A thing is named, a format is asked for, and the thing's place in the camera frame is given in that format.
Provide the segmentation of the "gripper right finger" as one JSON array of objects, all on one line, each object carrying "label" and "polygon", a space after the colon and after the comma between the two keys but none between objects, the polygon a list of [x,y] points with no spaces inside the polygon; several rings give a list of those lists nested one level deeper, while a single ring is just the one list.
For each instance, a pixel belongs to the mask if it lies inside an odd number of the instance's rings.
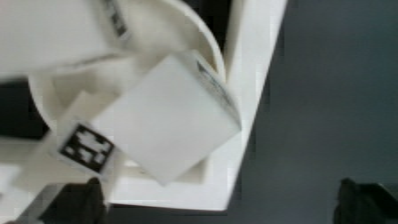
[{"label": "gripper right finger", "polygon": [[398,184],[341,180],[334,224],[398,224]]}]

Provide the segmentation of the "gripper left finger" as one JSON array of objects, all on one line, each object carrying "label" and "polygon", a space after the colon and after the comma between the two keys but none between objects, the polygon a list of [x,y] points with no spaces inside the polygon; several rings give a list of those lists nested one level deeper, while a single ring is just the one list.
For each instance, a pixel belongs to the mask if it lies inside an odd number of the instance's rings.
[{"label": "gripper left finger", "polygon": [[50,184],[23,211],[23,224],[107,224],[101,183]]}]

